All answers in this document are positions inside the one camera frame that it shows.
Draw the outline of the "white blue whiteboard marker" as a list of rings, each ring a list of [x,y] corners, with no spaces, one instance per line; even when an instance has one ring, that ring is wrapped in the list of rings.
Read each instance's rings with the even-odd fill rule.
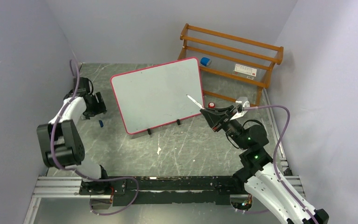
[[[197,102],[194,98],[192,98],[190,95],[187,95],[186,96],[195,104],[197,105],[200,109],[204,109],[203,105],[200,104],[199,102]]]

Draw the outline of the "pink-framed whiteboard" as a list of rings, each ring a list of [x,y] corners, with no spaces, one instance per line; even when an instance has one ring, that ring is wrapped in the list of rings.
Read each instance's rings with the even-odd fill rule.
[[[186,94],[204,103],[195,57],[113,75],[110,84],[128,134],[200,115]]]

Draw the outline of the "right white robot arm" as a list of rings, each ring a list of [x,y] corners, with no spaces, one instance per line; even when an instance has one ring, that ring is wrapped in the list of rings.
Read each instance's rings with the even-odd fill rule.
[[[278,169],[275,157],[265,151],[269,140],[264,125],[253,119],[254,125],[245,128],[237,121],[235,116],[246,111],[240,105],[200,109],[214,132],[223,130],[229,142],[243,150],[243,167],[233,174],[234,190],[256,197],[282,224],[328,223],[328,213],[302,197]]]

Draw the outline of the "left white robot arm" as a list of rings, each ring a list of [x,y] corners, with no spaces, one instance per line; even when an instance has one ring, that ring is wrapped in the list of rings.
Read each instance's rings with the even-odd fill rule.
[[[100,92],[94,92],[92,82],[85,77],[74,81],[78,87],[75,98],[73,91],[65,97],[61,110],[47,124],[36,129],[42,160],[46,167],[56,167],[51,154],[55,152],[58,162],[67,169],[74,168],[85,177],[81,187],[86,193],[104,194],[110,190],[106,170],[85,156],[85,147],[76,125],[81,117],[90,119],[107,112]]]

